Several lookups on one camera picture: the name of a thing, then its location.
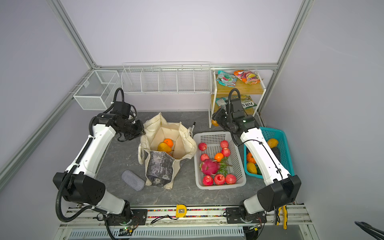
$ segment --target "white wire basket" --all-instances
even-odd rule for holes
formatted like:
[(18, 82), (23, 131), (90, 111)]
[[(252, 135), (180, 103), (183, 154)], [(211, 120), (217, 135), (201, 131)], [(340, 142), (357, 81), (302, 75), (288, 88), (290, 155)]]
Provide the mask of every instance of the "white wire basket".
[(212, 89), (207, 64), (123, 66), (121, 84), (127, 94), (210, 93)]
[(83, 110), (106, 110), (120, 87), (117, 71), (93, 70), (73, 97)]
[[(242, 163), (242, 159), (240, 157), (239, 149), (234, 144), (231, 138), (231, 133), (229, 132), (203, 132), (197, 133), (193, 136), (193, 139), (197, 144), (203, 142), (207, 144), (207, 149), (205, 151), (200, 151), (197, 149), (195, 153), (195, 178), (196, 185), (200, 189), (208, 189), (208, 190), (217, 190), (217, 189), (229, 189), (235, 187), (244, 186), (247, 182), (247, 178), (245, 177), (244, 167)], [(215, 155), (218, 152), (221, 152), (220, 142), (223, 140), (227, 140), (229, 143), (229, 150), (231, 151), (231, 155), (228, 157), (227, 164), (231, 165), (231, 167), (227, 167), (226, 170), (228, 174), (232, 174), (236, 177), (235, 184), (224, 184), (224, 185), (216, 185), (215, 183), (212, 186), (205, 186), (203, 184), (204, 174), (200, 170), (200, 156), (203, 153), (208, 154), (210, 159), (214, 159)]]

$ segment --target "snack package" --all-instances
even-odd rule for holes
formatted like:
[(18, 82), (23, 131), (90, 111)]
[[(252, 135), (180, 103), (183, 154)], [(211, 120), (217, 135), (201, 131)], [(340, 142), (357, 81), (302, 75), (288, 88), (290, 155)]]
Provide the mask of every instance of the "snack package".
[(218, 76), (216, 81), (218, 81), (220, 85), (234, 88), (236, 85), (237, 78), (235, 75), (232, 75), (223, 71), (218, 71)]
[[(225, 105), (225, 101), (228, 99), (228, 97), (223, 98), (216, 98), (216, 104), (221, 107)], [(256, 104), (253, 102), (251, 96), (249, 95), (240, 95), (241, 104), (243, 105), (244, 109), (248, 109), (251, 107), (256, 106)]]
[(257, 75), (249, 70), (238, 70), (233, 73), (237, 78), (241, 79), (245, 84), (256, 84), (260, 82)]

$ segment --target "yellow pliers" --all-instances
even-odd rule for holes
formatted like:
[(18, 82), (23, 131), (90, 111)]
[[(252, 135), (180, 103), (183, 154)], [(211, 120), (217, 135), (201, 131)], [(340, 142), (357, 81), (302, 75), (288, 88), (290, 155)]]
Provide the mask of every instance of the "yellow pliers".
[(284, 220), (283, 220), (283, 228), (286, 230), (287, 229), (287, 221), (288, 221), (288, 212), (287, 212), (287, 207), (286, 205), (285, 206), (282, 206), (279, 208), (279, 216), (280, 216), (280, 211), (281, 211), (281, 208), (283, 208), (283, 213), (284, 213)]

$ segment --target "bag handle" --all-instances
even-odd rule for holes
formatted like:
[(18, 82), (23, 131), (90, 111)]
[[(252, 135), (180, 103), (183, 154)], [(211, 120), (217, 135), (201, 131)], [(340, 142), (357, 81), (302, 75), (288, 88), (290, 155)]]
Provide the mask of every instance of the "bag handle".
[(139, 144), (139, 149), (138, 149), (138, 151), (137, 151), (137, 158), (138, 158), (138, 160), (139, 160), (139, 164), (140, 164), (140, 165), (142, 165), (144, 162), (146, 162), (147, 160), (149, 160), (149, 158), (151, 157), (150, 153), (144, 149), (144, 151), (146, 151), (146, 152), (148, 153), (148, 156), (147, 156), (147, 158), (146, 158), (145, 160), (143, 160), (143, 159), (141, 158), (142, 151), (143, 151), (143, 148), (141, 147), (141, 144)]

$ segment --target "table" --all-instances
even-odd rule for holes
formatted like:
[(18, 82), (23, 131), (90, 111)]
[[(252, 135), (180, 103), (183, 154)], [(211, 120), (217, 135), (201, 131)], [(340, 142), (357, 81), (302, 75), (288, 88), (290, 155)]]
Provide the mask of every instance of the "table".
[[(158, 112), (139, 112), (137, 118), (143, 122), (151, 119)], [(189, 128), (196, 122), (194, 134), (209, 131), (222, 131), (221, 127), (209, 128), (208, 112), (163, 112), (168, 122), (182, 122)], [(173, 189), (145, 186), (140, 192), (133, 190), (121, 179), (121, 174), (129, 169), (145, 180), (145, 166), (137, 159), (137, 148), (140, 138), (126, 142), (118, 142), (113, 138), (104, 154), (96, 179), (103, 182), (106, 190), (115, 196), (128, 200), (132, 207), (150, 207), (167, 205), (238, 205), (240, 201), (257, 193), (265, 186), (262, 179), (246, 176), (247, 183), (243, 187), (221, 190), (202, 190), (196, 186), (194, 159), (185, 159), (174, 179)], [(239, 147), (243, 158), (243, 146)]]

